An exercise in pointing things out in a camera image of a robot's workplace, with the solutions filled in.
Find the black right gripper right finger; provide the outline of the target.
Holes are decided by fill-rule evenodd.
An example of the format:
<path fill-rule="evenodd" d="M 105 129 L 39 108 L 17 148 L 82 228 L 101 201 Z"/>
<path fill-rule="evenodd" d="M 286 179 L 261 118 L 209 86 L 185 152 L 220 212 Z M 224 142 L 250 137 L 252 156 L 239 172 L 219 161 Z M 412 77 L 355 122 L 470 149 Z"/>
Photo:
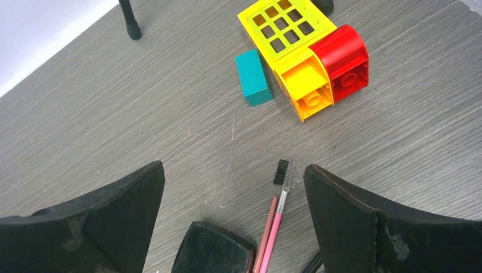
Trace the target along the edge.
<path fill-rule="evenodd" d="M 306 197 L 326 272 L 480 272 L 481 222 L 414 209 L 311 164 Z"/>

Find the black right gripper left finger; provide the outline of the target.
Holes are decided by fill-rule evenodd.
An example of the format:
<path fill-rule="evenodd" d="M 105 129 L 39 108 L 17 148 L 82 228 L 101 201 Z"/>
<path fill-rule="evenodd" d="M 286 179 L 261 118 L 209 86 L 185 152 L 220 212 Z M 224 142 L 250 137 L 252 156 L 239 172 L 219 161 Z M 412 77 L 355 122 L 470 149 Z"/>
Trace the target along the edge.
<path fill-rule="evenodd" d="M 2 272 L 142 272 L 165 183 L 156 160 L 29 216 L 1 219 Z"/>

